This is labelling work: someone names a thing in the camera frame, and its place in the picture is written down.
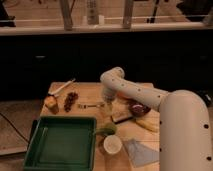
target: white cup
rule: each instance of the white cup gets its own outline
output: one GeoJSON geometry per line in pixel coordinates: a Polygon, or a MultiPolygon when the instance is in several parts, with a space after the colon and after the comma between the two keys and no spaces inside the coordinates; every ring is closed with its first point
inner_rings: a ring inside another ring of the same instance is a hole
{"type": "Polygon", "coordinates": [[[105,151],[110,154],[114,155],[117,154],[122,148],[121,139],[116,135],[109,135],[104,139],[104,149],[105,151]]]}

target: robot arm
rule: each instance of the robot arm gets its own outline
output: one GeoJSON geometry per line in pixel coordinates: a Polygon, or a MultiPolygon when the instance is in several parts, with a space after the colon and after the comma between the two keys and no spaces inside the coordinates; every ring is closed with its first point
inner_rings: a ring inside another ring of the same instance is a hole
{"type": "Polygon", "coordinates": [[[208,110],[191,91],[167,92],[124,80],[113,68],[101,75],[102,97],[114,100],[117,91],[160,112],[160,170],[212,171],[212,144],[208,110]]]}

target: black cabinet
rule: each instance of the black cabinet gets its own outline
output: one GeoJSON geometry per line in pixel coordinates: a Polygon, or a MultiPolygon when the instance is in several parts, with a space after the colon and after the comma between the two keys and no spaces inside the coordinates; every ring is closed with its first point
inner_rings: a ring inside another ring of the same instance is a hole
{"type": "Polygon", "coordinates": [[[211,89],[213,30],[0,37],[0,99],[43,98],[53,81],[98,82],[112,67],[156,87],[211,89]]]}

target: green fruit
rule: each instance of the green fruit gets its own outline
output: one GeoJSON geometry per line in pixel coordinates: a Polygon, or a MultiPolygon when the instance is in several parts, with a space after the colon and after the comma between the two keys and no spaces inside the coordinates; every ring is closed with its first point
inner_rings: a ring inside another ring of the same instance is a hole
{"type": "Polygon", "coordinates": [[[113,122],[106,123],[103,127],[96,129],[95,134],[108,136],[113,135],[117,131],[117,127],[113,122]]]}

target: green tray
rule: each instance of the green tray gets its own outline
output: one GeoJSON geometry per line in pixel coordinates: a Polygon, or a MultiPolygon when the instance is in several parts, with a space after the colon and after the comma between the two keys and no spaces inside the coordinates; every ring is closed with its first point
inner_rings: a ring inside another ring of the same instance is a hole
{"type": "Polygon", "coordinates": [[[24,160],[25,171],[91,171],[96,119],[44,116],[38,121],[24,160]]]}

